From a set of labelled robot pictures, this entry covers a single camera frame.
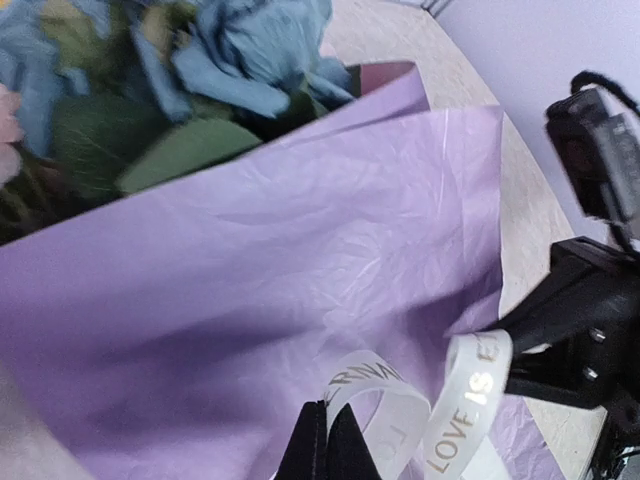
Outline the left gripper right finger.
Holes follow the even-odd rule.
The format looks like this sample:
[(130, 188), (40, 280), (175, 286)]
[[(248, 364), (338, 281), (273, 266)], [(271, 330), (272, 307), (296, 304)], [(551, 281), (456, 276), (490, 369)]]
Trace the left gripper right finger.
[(327, 444), (329, 480), (380, 480), (353, 410), (345, 405), (329, 429)]

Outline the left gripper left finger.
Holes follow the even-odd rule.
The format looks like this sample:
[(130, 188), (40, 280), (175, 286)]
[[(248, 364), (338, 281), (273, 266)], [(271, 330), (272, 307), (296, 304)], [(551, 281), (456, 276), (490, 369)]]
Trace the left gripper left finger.
[(325, 480), (327, 416), (323, 401), (306, 402), (298, 416), (275, 480)]

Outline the pink fake rose stems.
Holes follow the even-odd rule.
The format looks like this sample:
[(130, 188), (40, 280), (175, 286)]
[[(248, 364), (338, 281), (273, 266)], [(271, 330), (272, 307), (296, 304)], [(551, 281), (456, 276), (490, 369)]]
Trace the pink fake rose stems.
[(14, 145), (22, 141), (24, 131), (17, 118), (21, 96), (1, 84), (0, 101), (0, 184), (4, 187), (20, 173), (22, 159)]

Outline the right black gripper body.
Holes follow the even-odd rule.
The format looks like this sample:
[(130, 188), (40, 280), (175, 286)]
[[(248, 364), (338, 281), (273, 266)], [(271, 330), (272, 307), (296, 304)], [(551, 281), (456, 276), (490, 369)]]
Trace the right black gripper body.
[(592, 479), (639, 477), (639, 261), (613, 249), (598, 265), (608, 283), (589, 329), (589, 369), (607, 417), (589, 465)]

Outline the blue fake flower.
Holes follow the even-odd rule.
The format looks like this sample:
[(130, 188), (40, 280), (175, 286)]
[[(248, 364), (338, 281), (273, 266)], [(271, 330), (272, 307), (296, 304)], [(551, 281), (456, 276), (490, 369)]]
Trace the blue fake flower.
[(353, 101), (328, 1), (5, 1), (1, 84), (21, 96), (7, 200), (89, 205), (227, 162)]

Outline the cream printed ribbon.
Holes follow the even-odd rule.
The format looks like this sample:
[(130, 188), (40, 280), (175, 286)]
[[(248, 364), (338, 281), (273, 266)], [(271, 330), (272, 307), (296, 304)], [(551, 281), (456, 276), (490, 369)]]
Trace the cream printed ribbon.
[(326, 386), (329, 429), (349, 404), (381, 479), (398, 479), (411, 462), (425, 479), (507, 479), (488, 435), (512, 360), (503, 330), (456, 335), (446, 355), (444, 384), (430, 402), (371, 351), (345, 356)]

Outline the purple wrapping paper sheet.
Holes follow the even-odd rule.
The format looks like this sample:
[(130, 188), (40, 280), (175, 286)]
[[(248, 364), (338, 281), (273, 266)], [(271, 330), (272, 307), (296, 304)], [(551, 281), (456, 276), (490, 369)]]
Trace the purple wrapping paper sheet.
[(5, 479), (266, 479), (344, 355), (443, 383), (498, 314), (504, 114), (417, 69), (1, 250)]

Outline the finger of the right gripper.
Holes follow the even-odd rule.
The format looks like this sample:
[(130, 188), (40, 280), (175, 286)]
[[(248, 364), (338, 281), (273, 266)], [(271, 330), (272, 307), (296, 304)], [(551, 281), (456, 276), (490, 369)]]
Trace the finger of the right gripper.
[(492, 328), (508, 332), (520, 354), (634, 320), (635, 257), (578, 237), (551, 245), (549, 273)]
[(540, 353), (515, 356), (506, 392), (594, 409), (611, 397), (619, 368), (620, 333), (589, 329)]

